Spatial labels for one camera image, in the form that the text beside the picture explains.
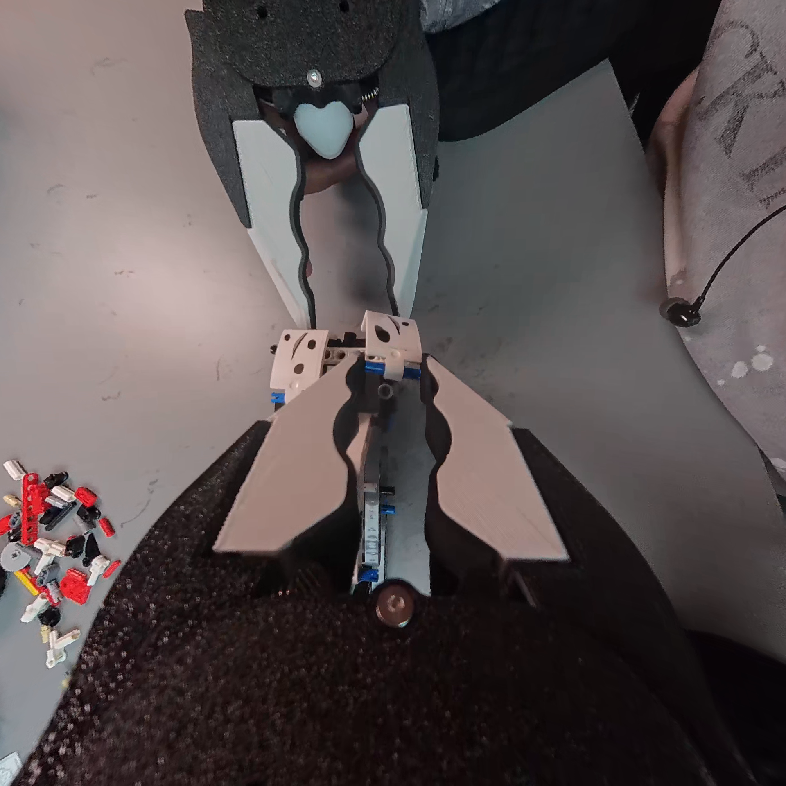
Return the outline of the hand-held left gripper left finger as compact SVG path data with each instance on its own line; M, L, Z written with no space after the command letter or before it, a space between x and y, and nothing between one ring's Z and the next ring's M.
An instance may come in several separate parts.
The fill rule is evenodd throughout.
M370 427L361 411L365 385L365 360L347 355L272 416L215 540L216 553L279 556L325 542L355 560Z

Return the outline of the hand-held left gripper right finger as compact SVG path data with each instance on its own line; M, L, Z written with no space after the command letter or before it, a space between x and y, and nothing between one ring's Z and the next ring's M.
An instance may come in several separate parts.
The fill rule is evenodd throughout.
M569 562L512 422L430 355L420 393L435 461L425 514L431 555L443 565Z

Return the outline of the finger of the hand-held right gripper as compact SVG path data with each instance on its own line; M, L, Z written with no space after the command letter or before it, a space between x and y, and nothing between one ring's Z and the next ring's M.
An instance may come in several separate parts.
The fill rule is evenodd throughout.
M300 226L304 174L297 147L265 120L235 120L233 135L250 239L296 326L314 329L314 295L306 276L309 254Z
M377 205L377 246L387 267L390 309L408 319L416 296L427 208L421 200L407 104L375 112L359 137L358 164Z

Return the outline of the white toy truck model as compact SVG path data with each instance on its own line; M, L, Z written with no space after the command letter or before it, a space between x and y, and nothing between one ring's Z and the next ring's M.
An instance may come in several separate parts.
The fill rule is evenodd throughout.
M337 367L351 350L359 351L366 371L363 333L359 336L345 332L339 336L325 329L288 329L270 350L270 399L275 410ZM359 478L362 531L351 585L352 593L359 596L370 595L387 578L388 521L396 512L395 487L388 484L388 433L395 421L397 388L402 381L388 381L366 371L359 432L348 451Z

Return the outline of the white curved panel brick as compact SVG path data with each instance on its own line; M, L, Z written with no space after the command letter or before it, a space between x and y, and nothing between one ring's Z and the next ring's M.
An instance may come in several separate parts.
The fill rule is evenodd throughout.
M368 373L394 382L420 379L423 350L414 321L367 310L361 332Z

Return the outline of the person's right forearm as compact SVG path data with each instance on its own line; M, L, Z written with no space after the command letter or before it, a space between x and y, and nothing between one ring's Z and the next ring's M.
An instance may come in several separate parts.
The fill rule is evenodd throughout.
M426 34L446 32L492 9L500 1L419 1L420 23Z

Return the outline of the grey desk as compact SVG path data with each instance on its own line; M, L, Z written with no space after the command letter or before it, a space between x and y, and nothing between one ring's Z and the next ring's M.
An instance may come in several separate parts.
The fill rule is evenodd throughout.
M2 2L2 461L103 495L127 560L271 411L289 314L203 147L194 2ZM660 317L662 207L607 65L440 147L427 352L623 525L683 624L784 660L761 456Z

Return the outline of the person's right hand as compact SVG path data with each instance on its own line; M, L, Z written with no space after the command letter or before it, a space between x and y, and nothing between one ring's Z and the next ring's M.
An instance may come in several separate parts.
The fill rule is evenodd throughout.
M345 151L334 159L310 157L304 164L304 195L323 192L341 182L348 181L357 172L353 153Z

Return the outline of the black clip microphone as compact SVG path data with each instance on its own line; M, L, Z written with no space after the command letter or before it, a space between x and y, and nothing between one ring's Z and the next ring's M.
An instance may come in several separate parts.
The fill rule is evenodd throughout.
M660 304L660 316L678 328L692 328L701 321L701 308L705 301L704 296L699 296L694 301L681 297L671 297Z

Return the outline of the pile of red white bricks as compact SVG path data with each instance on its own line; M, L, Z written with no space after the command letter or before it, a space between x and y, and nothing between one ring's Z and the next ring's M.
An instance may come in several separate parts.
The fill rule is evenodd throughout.
M68 660L80 641L79 627L65 629L71 607L85 607L96 588L120 571L111 551L113 521L102 511L102 497L76 485L68 472L47 475L27 470L18 460L2 469L16 484L2 497L2 584L15 578L28 594L22 624L38 624L48 670Z

